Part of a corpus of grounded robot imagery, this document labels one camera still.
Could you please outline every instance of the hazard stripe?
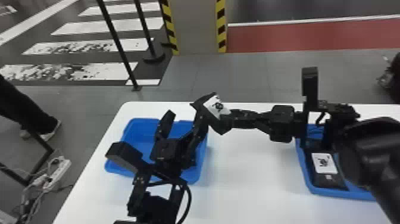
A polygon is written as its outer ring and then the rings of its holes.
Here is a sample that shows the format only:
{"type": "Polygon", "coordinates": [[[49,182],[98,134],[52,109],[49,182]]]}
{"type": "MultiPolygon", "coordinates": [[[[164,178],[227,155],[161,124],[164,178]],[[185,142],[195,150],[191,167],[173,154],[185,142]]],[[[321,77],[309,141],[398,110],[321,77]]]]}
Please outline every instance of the hazard stripe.
{"type": "Polygon", "coordinates": [[[227,46],[227,27],[225,14],[225,0],[216,0],[215,28],[217,34],[218,52],[225,53],[227,46]]]}
{"type": "Polygon", "coordinates": [[[174,20],[170,2],[168,0],[160,0],[162,18],[164,19],[165,29],[167,30],[168,38],[171,43],[173,55],[179,55],[178,40],[176,39],[174,20]]]}

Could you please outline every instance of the blue tray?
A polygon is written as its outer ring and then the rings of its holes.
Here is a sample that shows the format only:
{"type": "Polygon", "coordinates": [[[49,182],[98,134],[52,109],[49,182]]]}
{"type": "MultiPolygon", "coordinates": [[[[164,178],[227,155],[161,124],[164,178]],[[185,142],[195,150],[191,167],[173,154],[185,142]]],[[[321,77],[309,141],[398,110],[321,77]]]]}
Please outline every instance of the blue tray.
{"type": "MultiPolygon", "coordinates": [[[[121,141],[129,143],[131,146],[138,149],[143,153],[143,159],[147,163],[154,163],[150,160],[150,153],[154,145],[154,132],[157,128],[158,119],[131,119],[128,125],[125,127],[121,141]]],[[[181,120],[174,122],[169,138],[179,138],[188,132],[192,128],[193,122],[181,120]]],[[[200,178],[201,168],[203,166],[205,149],[207,146],[207,136],[196,149],[196,166],[183,171],[181,178],[186,180],[188,184],[194,184],[200,178]]],[[[116,173],[119,175],[134,177],[135,174],[125,168],[122,168],[107,160],[105,163],[105,170],[110,173],[116,173]]],[[[155,176],[152,177],[152,181],[159,180],[155,176]]]]}
{"type": "MultiPolygon", "coordinates": [[[[323,127],[317,127],[316,125],[308,125],[308,137],[312,139],[321,139],[323,133],[323,127]]],[[[302,148],[300,148],[300,139],[296,139],[296,151],[299,157],[299,162],[301,166],[301,170],[303,172],[304,181],[308,189],[313,194],[330,196],[330,197],[339,197],[339,198],[351,198],[358,200],[369,200],[375,201],[375,198],[371,195],[369,191],[358,188],[357,186],[351,184],[350,182],[345,180],[345,185],[348,188],[348,191],[339,190],[339,189],[330,189],[330,188],[319,188],[313,185],[310,178],[309,169],[313,169],[312,164],[307,164],[305,161],[305,155],[302,148]]],[[[338,157],[336,155],[333,156],[336,164],[338,164],[338,157]]]]}

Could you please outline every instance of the shoe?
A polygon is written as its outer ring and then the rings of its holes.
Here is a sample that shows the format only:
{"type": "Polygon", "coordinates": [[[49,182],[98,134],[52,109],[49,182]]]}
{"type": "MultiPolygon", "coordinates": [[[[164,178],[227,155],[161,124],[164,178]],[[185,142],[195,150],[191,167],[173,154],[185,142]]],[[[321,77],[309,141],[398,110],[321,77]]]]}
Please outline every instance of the shoe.
{"type": "Polygon", "coordinates": [[[20,130],[20,137],[23,140],[28,140],[30,138],[30,133],[26,129],[21,129],[20,130]]]}
{"type": "Polygon", "coordinates": [[[50,139],[55,135],[55,132],[57,131],[57,129],[58,129],[60,126],[61,126],[61,121],[60,121],[60,120],[57,120],[57,125],[56,125],[56,127],[54,128],[54,130],[53,130],[52,132],[49,132],[49,133],[40,135],[40,137],[41,137],[43,140],[45,140],[45,141],[47,142],[48,140],[50,140],[50,139]]]}

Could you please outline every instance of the floor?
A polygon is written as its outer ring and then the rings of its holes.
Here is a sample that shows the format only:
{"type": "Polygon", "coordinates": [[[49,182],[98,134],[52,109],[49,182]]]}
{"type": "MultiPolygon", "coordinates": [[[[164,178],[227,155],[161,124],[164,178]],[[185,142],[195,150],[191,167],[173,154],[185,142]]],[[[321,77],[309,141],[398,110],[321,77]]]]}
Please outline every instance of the floor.
{"type": "MultiPolygon", "coordinates": [[[[126,18],[118,14],[113,16],[126,18]]],[[[60,18],[62,17],[70,18],[68,22],[81,20],[77,18],[76,12],[70,15],[60,14],[60,18]]],[[[99,36],[102,39],[106,38],[103,34],[99,36]]],[[[60,35],[57,36],[57,41],[70,40],[60,35]]],[[[20,55],[32,45],[33,43],[22,43],[18,46],[15,42],[15,51],[19,53],[11,52],[10,59],[6,62],[15,64],[16,61],[11,57],[17,55],[21,60],[17,61],[18,63],[33,64],[31,60],[40,62],[40,58],[20,55]]],[[[376,78],[388,66],[383,56],[392,58],[399,51],[400,48],[188,55],[172,57],[160,85],[143,87],[140,92],[132,92],[130,86],[18,88],[49,114],[63,121],[61,129],[49,143],[59,149],[55,155],[62,153],[72,161],[73,165],[62,181],[63,185],[69,185],[75,183],[116,112],[125,102],[190,102],[213,91],[218,92],[221,99],[227,102],[302,102],[301,68],[317,66],[320,72],[321,99],[331,102],[391,104],[393,101],[378,87],[376,78]]],[[[0,57],[5,60],[8,58],[4,53],[0,54],[0,57]]],[[[0,118],[0,161],[10,167],[30,170],[43,153],[43,149],[35,141],[22,141],[18,137],[18,131],[17,124],[0,118]]],[[[0,186],[0,210],[11,213],[19,204],[23,187],[2,173],[0,186]]],[[[69,190],[65,190],[47,195],[32,224],[52,223],[68,193],[69,190]]]]}
{"type": "Polygon", "coordinates": [[[393,0],[229,0],[226,2],[229,23],[390,15],[400,13],[400,2],[393,0]]]}
{"type": "Polygon", "coordinates": [[[400,2],[227,1],[227,52],[400,48],[400,2]]]}
{"type": "MultiPolygon", "coordinates": [[[[0,52],[7,52],[0,54],[0,73],[14,84],[132,84],[95,0],[0,2],[16,10],[1,16],[0,25],[0,52]]],[[[154,45],[166,54],[156,66],[142,61],[148,44],[133,1],[105,4],[139,84],[158,85],[171,58],[160,45],[166,32],[159,3],[141,1],[154,45]]]]}

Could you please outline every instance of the black pants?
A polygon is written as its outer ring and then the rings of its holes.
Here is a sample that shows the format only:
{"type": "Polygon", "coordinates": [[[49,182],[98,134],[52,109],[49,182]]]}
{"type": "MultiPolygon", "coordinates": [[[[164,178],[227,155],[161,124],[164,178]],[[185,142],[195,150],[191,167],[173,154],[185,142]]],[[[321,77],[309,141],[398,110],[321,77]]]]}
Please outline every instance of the black pants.
{"type": "Polygon", "coordinates": [[[0,116],[13,120],[22,129],[39,134],[49,133],[57,125],[57,119],[46,114],[27,95],[0,75],[0,116]]]}

